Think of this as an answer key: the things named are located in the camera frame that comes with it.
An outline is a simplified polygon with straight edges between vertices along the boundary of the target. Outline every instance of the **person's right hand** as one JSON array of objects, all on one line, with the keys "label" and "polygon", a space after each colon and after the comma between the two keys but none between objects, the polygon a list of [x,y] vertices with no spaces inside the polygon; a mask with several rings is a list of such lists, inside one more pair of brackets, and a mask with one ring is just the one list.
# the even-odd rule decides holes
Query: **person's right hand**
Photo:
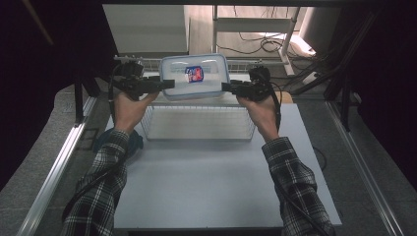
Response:
[{"label": "person's right hand", "polygon": [[159,92],[150,93],[140,101],[132,100],[125,92],[120,92],[114,100],[116,130],[131,134],[135,126],[141,122],[148,105],[153,102]]},{"label": "person's right hand", "polygon": [[259,102],[251,101],[240,96],[236,96],[236,98],[239,104],[248,109],[249,116],[258,127],[258,131],[264,137],[265,142],[279,138],[275,124],[275,104],[273,103],[272,96]]}]

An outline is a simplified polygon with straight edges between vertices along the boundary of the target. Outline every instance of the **container lid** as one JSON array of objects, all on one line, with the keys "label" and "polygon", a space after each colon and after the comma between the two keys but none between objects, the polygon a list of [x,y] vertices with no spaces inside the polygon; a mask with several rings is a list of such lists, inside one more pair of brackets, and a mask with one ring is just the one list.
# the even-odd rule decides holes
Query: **container lid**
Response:
[{"label": "container lid", "polygon": [[221,83],[229,83],[227,62],[221,54],[174,56],[162,58],[162,80],[175,80],[175,88],[165,89],[169,100],[215,97],[224,94]]}]

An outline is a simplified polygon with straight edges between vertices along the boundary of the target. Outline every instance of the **transparent plastic box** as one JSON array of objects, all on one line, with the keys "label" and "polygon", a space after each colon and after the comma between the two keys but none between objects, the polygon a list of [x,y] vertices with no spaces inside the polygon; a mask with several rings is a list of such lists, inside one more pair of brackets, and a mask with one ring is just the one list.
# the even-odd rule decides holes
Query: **transparent plastic box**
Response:
[{"label": "transparent plastic box", "polygon": [[175,80],[175,88],[163,91],[168,100],[217,97],[224,94],[221,83],[229,83],[227,61],[221,54],[162,58],[162,80]]},{"label": "transparent plastic box", "polygon": [[204,105],[150,105],[142,127],[150,141],[250,141],[255,131],[246,108]]}]

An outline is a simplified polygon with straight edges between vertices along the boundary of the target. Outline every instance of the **label on lid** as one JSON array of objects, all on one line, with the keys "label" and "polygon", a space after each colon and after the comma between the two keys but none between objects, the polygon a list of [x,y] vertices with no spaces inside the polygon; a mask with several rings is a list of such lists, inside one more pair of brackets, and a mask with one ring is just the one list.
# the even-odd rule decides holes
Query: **label on lid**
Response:
[{"label": "label on lid", "polygon": [[205,78],[205,73],[201,66],[192,66],[185,68],[185,77],[188,83],[202,82]]}]

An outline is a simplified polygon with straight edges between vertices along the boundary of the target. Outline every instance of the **white table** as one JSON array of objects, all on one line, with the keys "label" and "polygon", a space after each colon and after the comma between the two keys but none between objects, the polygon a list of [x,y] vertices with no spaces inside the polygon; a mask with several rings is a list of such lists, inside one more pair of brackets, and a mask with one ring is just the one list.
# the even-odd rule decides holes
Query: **white table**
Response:
[{"label": "white table", "polygon": [[[296,104],[282,104],[280,135],[316,175],[330,220],[341,224]],[[142,134],[142,127],[137,126]],[[115,228],[204,229],[282,226],[279,201],[261,150],[250,142],[151,141],[128,160]]]}]

